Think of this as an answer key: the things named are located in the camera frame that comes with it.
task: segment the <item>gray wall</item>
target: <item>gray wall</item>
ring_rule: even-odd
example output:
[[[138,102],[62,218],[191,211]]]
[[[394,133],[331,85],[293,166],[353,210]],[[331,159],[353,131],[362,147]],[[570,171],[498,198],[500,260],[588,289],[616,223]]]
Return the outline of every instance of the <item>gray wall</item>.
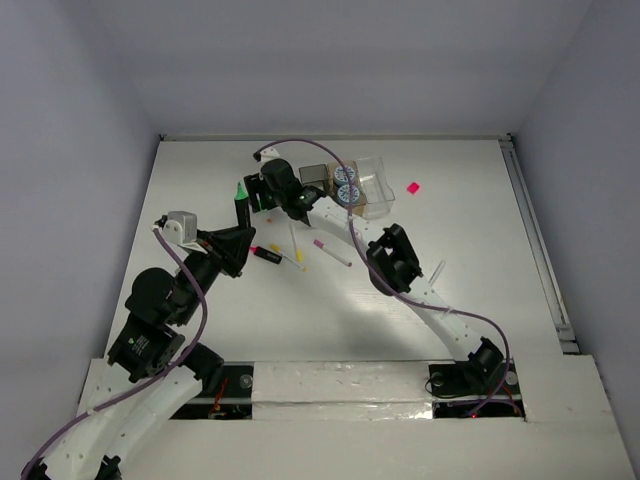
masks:
[[[516,140],[571,323],[640,472],[640,2],[594,2]]]
[[[92,3],[163,133],[503,133],[590,1]]]
[[[104,349],[157,137],[84,0],[0,1],[0,477]]]

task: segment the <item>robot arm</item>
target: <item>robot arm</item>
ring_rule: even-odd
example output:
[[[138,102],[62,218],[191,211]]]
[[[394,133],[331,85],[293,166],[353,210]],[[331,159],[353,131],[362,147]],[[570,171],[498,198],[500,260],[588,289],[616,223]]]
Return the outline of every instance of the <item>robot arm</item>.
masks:
[[[203,293],[220,273],[241,275],[255,235],[249,225],[199,231],[195,215],[186,212],[171,212],[154,228],[190,252],[184,265]],[[182,270],[175,276],[160,268],[140,273],[125,302],[130,311],[126,324],[107,354],[108,365],[88,393],[87,411],[47,455],[26,467],[22,478],[119,479],[127,460],[178,408],[201,392],[213,393],[224,361],[206,346],[194,345],[169,369],[184,342],[171,327],[187,324],[199,304]],[[123,395],[127,398],[116,400]]]
[[[245,177],[245,185],[254,212],[280,207],[291,219],[356,246],[347,211],[318,188],[303,186],[286,160],[263,163],[260,174]],[[384,295],[392,294],[386,285],[401,293],[403,303],[449,349],[469,387],[479,395],[485,394],[505,359],[500,349],[469,327],[423,278],[418,257],[402,227],[393,224],[382,228],[357,216],[351,223],[357,249],[366,252],[367,263],[376,273],[369,275],[373,285]]]

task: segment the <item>green marker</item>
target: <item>green marker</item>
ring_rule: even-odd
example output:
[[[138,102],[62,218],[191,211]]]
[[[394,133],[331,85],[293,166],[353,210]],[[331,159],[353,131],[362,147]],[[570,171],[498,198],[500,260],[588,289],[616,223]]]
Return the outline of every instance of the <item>green marker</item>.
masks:
[[[249,217],[249,195],[247,195],[247,192],[242,188],[242,182],[238,182],[238,190],[233,200],[236,204],[238,226],[242,229],[251,227],[251,219]]]

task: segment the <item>pink cube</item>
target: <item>pink cube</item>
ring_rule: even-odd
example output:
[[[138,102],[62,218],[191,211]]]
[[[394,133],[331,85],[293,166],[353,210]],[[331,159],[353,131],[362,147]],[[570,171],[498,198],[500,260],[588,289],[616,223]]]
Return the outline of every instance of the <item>pink cube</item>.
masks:
[[[416,182],[411,182],[411,184],[407,187],[407,192],[409,192],[411,195],[415,195],[418,190],[420,190],[420,184]]]

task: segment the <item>white table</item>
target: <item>white table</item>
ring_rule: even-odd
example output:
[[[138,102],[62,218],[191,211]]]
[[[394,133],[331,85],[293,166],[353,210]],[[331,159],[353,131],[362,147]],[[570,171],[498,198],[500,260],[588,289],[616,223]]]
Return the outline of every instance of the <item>white table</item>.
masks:
[[[198,215],[199,228],[235,223],[236,183],[259,169],[262,142],[163,142],[154,164],[109,345],[127,317],[140,271],[175,265],[150,225],[170,210]],[[379,155],[396,194],[380,220],[404,226],[429,272],[447,261],[436,290],[452,306],[505,330],[528,423],[517,419],[357,421],[172,421],[132,465],[127,480],[216,478],[633,478],[590,357],[563,356],[504,161],[496,141],[330,141],[342,158]],[[325,163],[311,146],[277,147],[299,166]],[[416,195],[406,186],[421,185]],[[257,245],[290,248],[280,212],[253,217]],[[202,342],[227,361],[398,361],[450,358],[404,306],[369,283],[353,250],[299,228],[309,271],[250,257],[241,278],[220,277],[207,295]],[[352,259],[346,268],[314,238]],[[189,335],[199,322],[196,313]],[[472,323],[500,345],[491,328]],[[279,395],[286,391],[278,390]]]

